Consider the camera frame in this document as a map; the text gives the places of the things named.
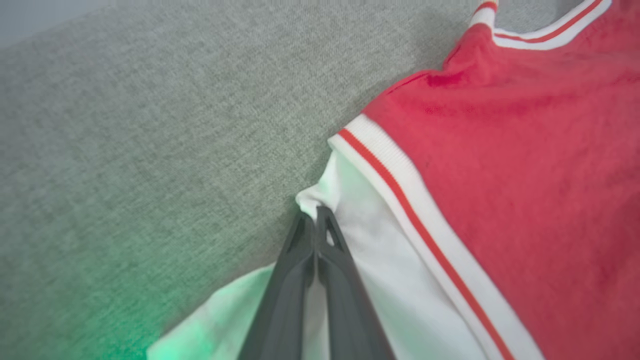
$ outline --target red stripe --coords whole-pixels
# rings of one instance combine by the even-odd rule
[[[387,168],[384,165],[382,165],[380,160],[378,160],[375,157],[375,155],[372,154],[371,151],[367,149],[367,147],[365,147],[365,145],[363,145],[355,136],[353,136],[353,134],[351,134],[349,130],[342,129],[340,130],[338,135],[340,135],[343,139],[345,139],[345,141],[347,141],[347,143],[349,143],[349,145],[352,148],[354,148],[355,151],[357,151],[364,158],[364,160],[366,160],[373,167],[373,169],[375,169],[375,171],[382,177],[382,179],[387,183],[391,191],[393,191],[394,195],[400,202],[400,205],[402,205],[404,212],[406,213],[407,217],[413,224],[414,228],[418,231],[418,233],[422,237],[422,240],[424,241],[424,243],[427,245],[431,253],[433,253],[434,257],[438,260],[438,262],[440,263],[440,266],[442,266],[442,268],[447,273],[449,278],[451,278],[451,281],[453,281],[453,283],[456,285],[456,287],[458,288],[462,296],[465,298],[465,300],[467,301],[471,309],[474,311],[478,319],[480,319],[480,322],[482,323],[484,328],[487,330],[487,332],[491,336],[491,339],[493,340],[493,342],[496,344],[496,346],[498,346],[498,349],[500,350],[502,357],[505,360],[514,360],[513,355],[511,355],[511,352],[509,351],[506,344],[500,337],[500,334],[498,334],[498,332],[495,330],[495,328],[493,327],[493,324],[487,317],[484,310],[480,307],[480,304],[478,304],[478,301],[476,300],[476,298],[473,296],[473,294],[471,294],[471,291],[467,288],[467,285],[465,285],[465,283],[462,281],[462,278],[460,278],[460,275],[458,275],[458,273],[453,268],[449,260],[447,260],[447,258],[444,256],[444,254],[442,253],[438,245],[435,243],[435,241],[433,241],[431,235],[429,235],[429,232],[424,227],[424,225],[422,225],[422,222],[414,212],[413,208],[411,207],[411,204],[409,204],[409,201],[407,200],[406,195],[402,191],[402,188],[400,187],[400,185],[396,182],[396,179],[394,179],[393,175],[389,172],[389,170],[387,170]]]
[[[498,4],[494,3],[493,1],[487,1],[486,3],[482,3],[480,4],[480,6],[478,6],[478,8],[476,9],[477,13],[478,11],[484,9],[484,8],[489,8],[489,9],[493,9],[493,12],[497,12],[498,11]]]
[[[560,35],[564,30],[567,30],[569,27],[571,27],[571,25],[575,24],[580,19],[585,17],[588,13],[590,13],[593,9],[595,9],[596,6],[598,6],[601,2],[602,2],[602,0],[594,1],[593,3],[591,3],[591,5],[587,6],[586,9],[581,11],[578,15],[576,15],[571,20],[569,20],[566,24],[562,25],[560,28],[557,28],[555,31],[552,31],[551,33],[546,34],[545,36],[542,36],[542,37],[539,37],[539,38],[528,38],[527,39],[527,38],[521,38],[521,37],[516,37],[516,36],[513,36],[513,35],[506,35],[506,34],[495,34],[495,36],[499,37],[499,38],[508,38],[508,39],[511,39],[511,40],[518,40],[518,41],[528,42],[530,44],[535,44],[535,43],[538,43],[538,42],[545,42],[547,40],[550,40],[550,39]]]

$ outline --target gray fabric surface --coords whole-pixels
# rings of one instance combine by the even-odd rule
[[[117,6],[2,50],[0,357],[143,358],[275,259],[326,139],[438,68],[475,6]]]

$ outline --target neckline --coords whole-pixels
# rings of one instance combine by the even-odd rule
[[[501,47],[515,49],[549,50],[561,47],[573,40],[584,28],[610,7],[612,0],[583,0],[560,19],[536,31],[515,33],[494,28],[497,2],[483,2],[474,14],[471,25],[485,23],[493,31],[493,41]]]

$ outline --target striped trim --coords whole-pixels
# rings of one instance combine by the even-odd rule
[[[480,4],[480,6],[478,6],[478,8],[476,9],[476,12],[474,12],[474,13],[477,13],[478,11],[480,11],[482,9],[485,9],[485,8],[489,8],[489,9],[492,9],[493,12],[497,12],[498,11],[498,4],[494,3],[493,1],[487,1],[485,3]]]
[[[489,359],[544,359],[500,291],[449,226],[408,156],[360,115],[329,140],[385,199]]]
[[[504,29],[493,30],[493,41],[501,47],[515,49],[549,50],[573,40],[610,7],[612,0],[585,0],[565,16],[546,28],[526,34]]]

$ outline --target red fabric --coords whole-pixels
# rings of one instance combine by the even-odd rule
[[[478,301],[476,300],[476,298],[474,298],[473,294],[471,294],[471,291],[469,290],[465,282],[462,281],[460,275],[458,275],[447,257],[444,256],[438,245],[435,243],[435,241],[433,241],[433,238],[431,237],[431,235],[429,235],[427,229],[424,227],[424,225],[422,225],[422,222],[420,222],[418,215],[416,215],[415,211],[411,207],[409,200],[407,199],[406,195],[402,191],[402,188],[397,183],[394,176],[389,172],[389,170],[387,170],[387,168],[380,162],[380,160],[378,160],[378,158],[358,140],[358,138],[351,134],[349,130],[342,129],[338,134],[345,141],[347,141],[347,143],[349,143],[349,145],[354,148],[354,150],[357,151],[368,162],[368,164],[371,165],[371,167],[380,175],[380,177],[382,177],[382,180],[384,180],[384,182],[389,186],[391,191],[394,193],[394,196],[400,202],[400,206],[402,206],[404,212],[406,213],[406,216],[409,218],[409,221],[418,231],[420,237],[424,240],[427,248],[431,251],[440,266],[442,266],[444,272],[447,273],[447,275],[451,278],[453,284],[460,291],[462,297],[465,298],[465,300],[471,307],[471,310],[473,310],[484,328],[487,330],[489,336],[491,336],[491,339],[496,344],[498,351],[500,351],[504,360],[514,360],[513,355],[509,351],[507,345],[504,343],[504,340],[500,337],[500,334],[498,334],[498,332],[495,330],[495,327],[491,323],[491,320],[489,320],[484,309],[480,306],[480,304],[478,304]]]
[[[487,1],[486,3],[482,3],[480,4],[480,6],[477,7],[476,12],[484,9],[484,8],[489,8],[492,9],[493,11],[498,11],[498,4]]]
[[[478,24],[364,110],[549,360],[640,359],[639,34],[634,1],[548,51]]]
[[[521,37],[515,37],[513,35],[507,35],[507,34],[496,34],[495,36],[499,37],[499,38],[510,38],[512,40],[520,40],[520,41],[528,42],[530,44],[535,44],[537,42],[544,42],[544,41],[547,41],[547,40],[549,40],[551,38],[554,38],[554,37],[558,36],[563,31],[567,30],[569,27],[574,25],[576,22],[578,22],[579,20],[584,18],[588,13],[592,12],[593,9],[595,9],[596,6],[600,5],[601,2],[602,2],[602,0],[595,0],[589,6],[587,6],[583,11],[581,11],[578,15],[572,17],[571,20],[568,21],[566,24],[563,24],[562,26],[557,28],[555,31],[552,31],[552,32],[550,32],[549,34],[546,34],[543,37],[539,37],[539,38],[521,38]]]

